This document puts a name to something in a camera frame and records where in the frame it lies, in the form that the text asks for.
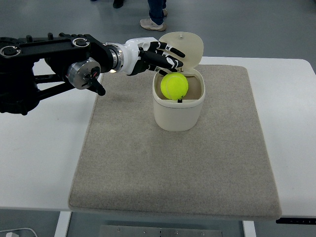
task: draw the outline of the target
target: yellow tennis ball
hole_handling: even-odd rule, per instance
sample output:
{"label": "yellow tennis ball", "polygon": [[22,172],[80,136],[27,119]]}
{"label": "yellow tennis ball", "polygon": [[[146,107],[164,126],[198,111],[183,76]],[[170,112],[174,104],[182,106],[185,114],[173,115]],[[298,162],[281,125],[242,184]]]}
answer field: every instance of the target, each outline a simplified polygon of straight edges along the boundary
{"label": "yellow tennis ball", "polygon": [[169,73],[163,77],[160,88],[166,98],[180,100],[187,94],[189,84],[181,73]]}

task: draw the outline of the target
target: open lid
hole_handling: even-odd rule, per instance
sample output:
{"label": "open lid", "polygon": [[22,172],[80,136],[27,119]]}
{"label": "open lid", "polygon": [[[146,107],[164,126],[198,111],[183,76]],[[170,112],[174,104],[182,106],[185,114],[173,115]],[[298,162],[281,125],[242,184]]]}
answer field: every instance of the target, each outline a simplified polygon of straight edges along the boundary
{"label": "open lid", "polygon": [[183,62],[184,69],[194,68],[202,59],[204,50],[203,41],[193,33],[171,32],[163,35],[159,41],[171,45],[186,55],[184,58],[181,58],[172,52],[168,52],[171,56]]}

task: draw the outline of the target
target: jeans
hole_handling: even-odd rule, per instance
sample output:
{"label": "jeans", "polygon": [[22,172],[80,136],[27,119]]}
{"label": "jeans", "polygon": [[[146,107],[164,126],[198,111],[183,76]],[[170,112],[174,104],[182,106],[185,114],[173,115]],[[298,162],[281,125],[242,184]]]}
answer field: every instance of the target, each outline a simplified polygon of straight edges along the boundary
{"label": "jeans", "polygon": [[163,9],[166,8],[166,0],[148,0],[149,16],[157,25],[163,23]]}

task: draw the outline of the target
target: white sneaker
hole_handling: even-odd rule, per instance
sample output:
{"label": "white sneaker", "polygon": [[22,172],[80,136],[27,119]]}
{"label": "white sneaker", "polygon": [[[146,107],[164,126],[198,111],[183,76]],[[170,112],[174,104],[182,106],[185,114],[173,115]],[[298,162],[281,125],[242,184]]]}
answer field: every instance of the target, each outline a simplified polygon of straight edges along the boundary
{"label": "white sneaker", "polygon": [[163,16],[167,16],[167,15],[168,15],[168,11],[167,11],[167,9],[166,9],[166,8],[165,8],[165,9],[163,9],[162,11],[163,11]]}
{"label": "white sneaker", "polygon": [[162,23],[161,25],[157,25],[150,18],[140,20],[140,26],[146,30],[153,30],[153,31],[165,31],[165,29],[167,29],[167,26],[165,23]]}

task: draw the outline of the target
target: white bin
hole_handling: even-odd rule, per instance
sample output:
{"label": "white bin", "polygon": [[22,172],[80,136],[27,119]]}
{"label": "white bin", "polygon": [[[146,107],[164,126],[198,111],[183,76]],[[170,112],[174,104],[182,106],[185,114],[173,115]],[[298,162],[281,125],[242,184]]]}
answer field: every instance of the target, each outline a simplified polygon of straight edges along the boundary
{"label": "white bin", "polygon": [[203,56],[203,41],[195,34],[188,32],[172,32],[162,36],[159,41],[165,42],[185,53],[180,58],[173,53],[172,56],[184,63],[178,71],[183,74],[189,84],[189,90],[179,103],[164,97],[160,89],[163,78],[155,74],[153,80],[154,116],[157,124],[167,131],[186,131],[198,121],[205,99],[205,86],[202,75],[194,69]]}

